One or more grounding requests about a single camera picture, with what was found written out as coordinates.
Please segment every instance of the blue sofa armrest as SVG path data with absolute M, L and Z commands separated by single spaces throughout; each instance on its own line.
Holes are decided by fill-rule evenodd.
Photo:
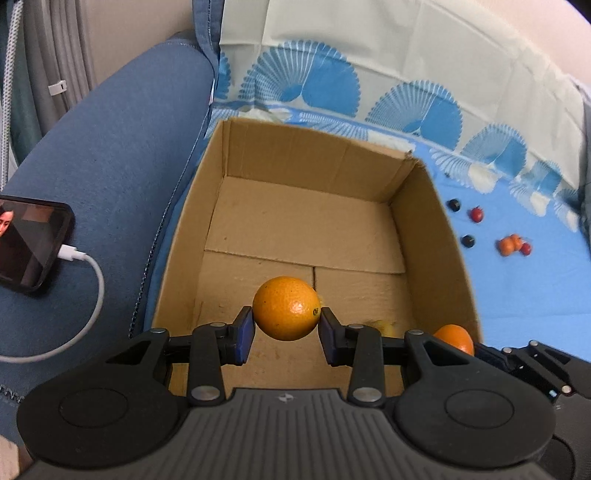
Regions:
M 33 149 L 4 194 L 69 204 L 68 243 L 105 274 L 102 313 L 88 335 L 54 358 L 0 364 L 0 434 L 19 441 L 18 400 L 141 327 L 152 259 L 193 176 L 209 120 L 216 66 L 186 38 L 130 62 L 62 118 Z M 92 269 L 58 261 L 33 295 L 0 287 L 0 354 L 34 355 L 72 338 L 96 301 Z

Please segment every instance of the green curtain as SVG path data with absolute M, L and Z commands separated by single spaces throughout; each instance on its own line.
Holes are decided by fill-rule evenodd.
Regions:
M 5 8 L 0 8 L 0 73 L 4 78 L 4 61 L 8 41 L 8 28 L 12 15 L 14 0 L 4 2 Z M 31 81 L 27 69 L 27 55 L 25 53 L 24 32 L 18 33 L 17 56 L 14 66 L 14 80 L 12 83 L 12 118 L 11 137 L 12 149 L 17 164 L 21 164 L 29 152 L 41 139 L 41 128 L 35 110 Z

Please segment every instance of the beige wall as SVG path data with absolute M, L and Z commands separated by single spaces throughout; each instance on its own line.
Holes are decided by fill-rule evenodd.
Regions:
M 191 28 L 191 0 L 82 0 L 97 82 L 173 33 Z M 566 73 L 591 85 L 591 25 L 566 0 L 475 0 Z
M 193 27 L 191 0 L 82 0 L 98 83 L 170 35 Z

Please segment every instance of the cardboard box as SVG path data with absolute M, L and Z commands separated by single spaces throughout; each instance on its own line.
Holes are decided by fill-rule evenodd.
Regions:
M 480 340 L 456 237 L 423 165 L 400 151 L 321 132 L 231 119 L 216 128 L 191 186 L 154 326 L 188 335 L 231 323 L 279 275 L 317 290 L 343 324 L 384 320 L 397 336 L 456 323 Z M 387 393 L 401 391 L 386 367 Z M 222 368 L 233 387 L 343 392 L 317 330 L 280 342 L 257 329 L 248 362 Z M 171 390 L 184 393 L 186 367 Z

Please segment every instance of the orange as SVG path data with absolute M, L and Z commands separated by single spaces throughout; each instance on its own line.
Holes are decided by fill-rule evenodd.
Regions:
M 256 291 L 252 315 L 259 328 L 271 338 L 297 340 L 316 327 L 320 319 L 320 300 L 305 281 L 276 277 Z
M 513 247 L 515 248 L 515 251 L 518 252 L 519 250 L 521 250 L 521 247 L 523 247 L 523 240 L 521 239 L 521 237 L 514 233 L 513 235 L 509 236 L 509 238 L 513 242 Z
M 433 336 L 468 355 L 474 355 L 474 342 L 466 329 L 459 325 L 444 325 Z
M 496 246 L 499 248 L 499 252 L 501 252 L 503 257 L 508 257 L 515 251 L 513 240 L 508 236 L 506 236 L 503 240 L 499 240 Z

